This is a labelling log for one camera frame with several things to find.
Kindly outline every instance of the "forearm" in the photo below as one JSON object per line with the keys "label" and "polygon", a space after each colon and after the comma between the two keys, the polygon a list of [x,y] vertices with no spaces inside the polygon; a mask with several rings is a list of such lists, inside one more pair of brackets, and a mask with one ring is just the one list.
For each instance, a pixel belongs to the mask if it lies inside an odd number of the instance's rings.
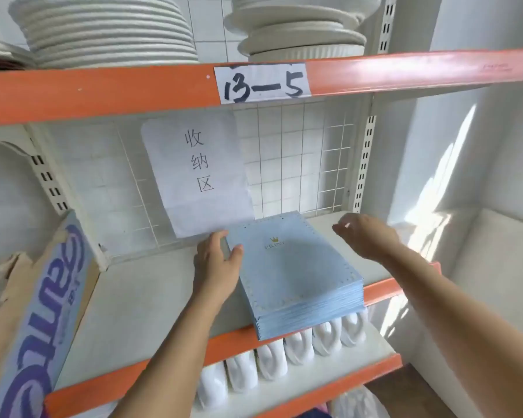
{"label": "forearm", "polygon": [[189,418],[203,367],[209,329],[220,304],[199,293],[192,298],[113,418]]}
{"label": "forearm", "polygon": [[389,247],[381,262],[482,413],[487,418],[523,418],[523,333],[409,248]]}

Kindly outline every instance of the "white paper label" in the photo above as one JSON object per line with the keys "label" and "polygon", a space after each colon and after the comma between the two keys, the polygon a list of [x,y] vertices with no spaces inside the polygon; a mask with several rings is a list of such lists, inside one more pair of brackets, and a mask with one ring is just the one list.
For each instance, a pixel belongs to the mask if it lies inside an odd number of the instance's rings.
{"label": "white paper label", "polygon": [[305,63],[216,66],[221,104],[312,96]]}
{"label": "white paper label", "polygon": [[254,219],[231,111],[170,112],[146,121],[142,137],[177,237]]}

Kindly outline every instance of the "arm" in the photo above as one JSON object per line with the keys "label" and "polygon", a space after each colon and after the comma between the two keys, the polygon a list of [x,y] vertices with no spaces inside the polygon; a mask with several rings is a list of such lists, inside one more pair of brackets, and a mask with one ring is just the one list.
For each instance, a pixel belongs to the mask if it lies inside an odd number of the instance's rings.
{"label": "arm", "polygon": [[378,219],[349,213],[333,229],[397,279],[486,418],[523,418],[523,333],[436,272]]}
{"label": "arm", "polygon": [[194,293],[112,418],[189,418],[209,329],[238,282],[243,248],[236,246],[225,261],[220,244],[226,235],[213,233],[198,245]]}

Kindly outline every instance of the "cup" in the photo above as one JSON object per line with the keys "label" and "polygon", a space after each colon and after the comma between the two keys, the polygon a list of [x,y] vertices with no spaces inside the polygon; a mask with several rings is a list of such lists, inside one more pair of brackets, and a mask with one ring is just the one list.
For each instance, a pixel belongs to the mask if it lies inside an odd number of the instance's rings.
{"label": "cup", "polygon": [[341,349],[341,318],[312,327],[312,345],[321,356],[328,356]]}
{"label": "cup", "polygon": [[314,359],[312,329],[302,330],[285,337],[285,353],[295,365],[302,365]]}
{"label": "cup", "polygon": [[341,321],[343,330],[341,331],[341,342],[345,346],[356,346],[366,341],[365,322],[368,319],[368,310],[356,314],[344,316]]}
{"label": "cup", "polygon": [[229,389],[223,361],[208,365],[201,370],[197,397],[204,409],[216,408],[225,403],[229,397]]}
{"label": "cup", "polygon": [[260,346],[258,349],[258,366],[261,375],[267,380],[275,380],[283,377],[288,371],[286,365],[285,349],[283,339]]}
{"label": "cup", "polygon": [[235,392],[246,392],[258,385],[258,368],[254,351],[247,351],[226,360],[230,385]]}

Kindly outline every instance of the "light blue folded box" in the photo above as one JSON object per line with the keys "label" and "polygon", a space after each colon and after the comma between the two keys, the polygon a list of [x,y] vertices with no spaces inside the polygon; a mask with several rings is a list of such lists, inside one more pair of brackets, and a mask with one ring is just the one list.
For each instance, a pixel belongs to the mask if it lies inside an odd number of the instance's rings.
{"label": "light blue folded box", "polygon": [[298,212],[230,228],[244,245],[240,281],[259,340],[364,308],[363,278]]}

